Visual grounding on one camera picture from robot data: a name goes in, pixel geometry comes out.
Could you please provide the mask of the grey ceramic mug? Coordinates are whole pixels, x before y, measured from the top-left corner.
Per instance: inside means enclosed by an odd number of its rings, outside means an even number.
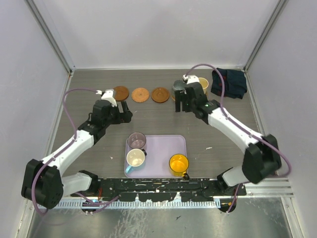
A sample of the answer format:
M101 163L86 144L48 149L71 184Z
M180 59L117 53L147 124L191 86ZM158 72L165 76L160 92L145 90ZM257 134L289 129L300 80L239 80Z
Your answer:
M183 80L176 80L173 83L172 90L175 91L183 91L185 90L186 83Z

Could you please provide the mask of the dark wooden coaster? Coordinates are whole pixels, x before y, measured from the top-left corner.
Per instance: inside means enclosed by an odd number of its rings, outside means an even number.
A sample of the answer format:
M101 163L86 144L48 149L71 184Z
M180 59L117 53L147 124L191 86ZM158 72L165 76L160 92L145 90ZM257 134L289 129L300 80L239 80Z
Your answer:
M164 103L170 97L170 93L166 88L157 87L151 93L151 98L156 103Z
M124 101L129 96L129 90L125 86L116 86L114 87L114 91L115 91L114 98L116 101L119 101L119 102Z

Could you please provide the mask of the cream yellow mug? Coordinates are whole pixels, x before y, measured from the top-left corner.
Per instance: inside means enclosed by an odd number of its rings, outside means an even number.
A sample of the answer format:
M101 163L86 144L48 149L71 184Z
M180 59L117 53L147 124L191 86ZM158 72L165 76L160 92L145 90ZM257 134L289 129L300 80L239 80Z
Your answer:
M207 89L209 87L209 82L207 79L203 78L203 77L199 77L199 83L202 86L203 92L206 95L207 94Z

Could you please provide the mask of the purple glass cup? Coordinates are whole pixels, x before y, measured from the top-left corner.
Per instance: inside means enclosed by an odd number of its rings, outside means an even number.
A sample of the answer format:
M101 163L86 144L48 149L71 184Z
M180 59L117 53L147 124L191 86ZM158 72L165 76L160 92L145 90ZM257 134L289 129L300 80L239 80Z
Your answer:
M147 155L146 146L147 139L146 136L141 132L134 132L129 135L127 139L127 144L131 149L140 149Z

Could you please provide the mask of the yellow glass mug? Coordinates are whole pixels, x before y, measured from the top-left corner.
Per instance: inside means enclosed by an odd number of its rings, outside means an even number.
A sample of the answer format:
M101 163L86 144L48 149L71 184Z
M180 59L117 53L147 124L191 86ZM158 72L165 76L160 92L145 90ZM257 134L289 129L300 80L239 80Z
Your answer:
M186 177L188 174L189 160L183 154L175 154L169 159L169 171L175 177Z

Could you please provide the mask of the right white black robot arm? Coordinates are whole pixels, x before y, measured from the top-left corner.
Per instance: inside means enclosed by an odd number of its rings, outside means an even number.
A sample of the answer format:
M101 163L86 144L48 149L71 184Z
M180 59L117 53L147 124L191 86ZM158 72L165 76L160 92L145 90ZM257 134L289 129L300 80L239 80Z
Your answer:
M241 183L257 184L281 168L276 138L253 131L231 116L218 101L208 100L200 83L190 83L176 90L174 97L176 112L193 112L196 118L218 129L244 153L242 165L217 176L217 189L222 195L229 195Z

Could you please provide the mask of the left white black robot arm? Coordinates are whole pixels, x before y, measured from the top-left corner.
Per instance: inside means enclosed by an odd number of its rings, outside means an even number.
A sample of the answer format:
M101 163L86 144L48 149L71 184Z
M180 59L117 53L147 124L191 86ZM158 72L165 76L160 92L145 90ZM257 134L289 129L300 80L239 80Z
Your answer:
M65 177L67 168L86 150L93 147L112 124L129 123L133 117L126 101L122 111L107 100L97 100L88 119L60 148L41 160L30 160L25 169L21 195L47 209L54 208L64 196L84 192L95 196L99 192L96 174L81 170Z

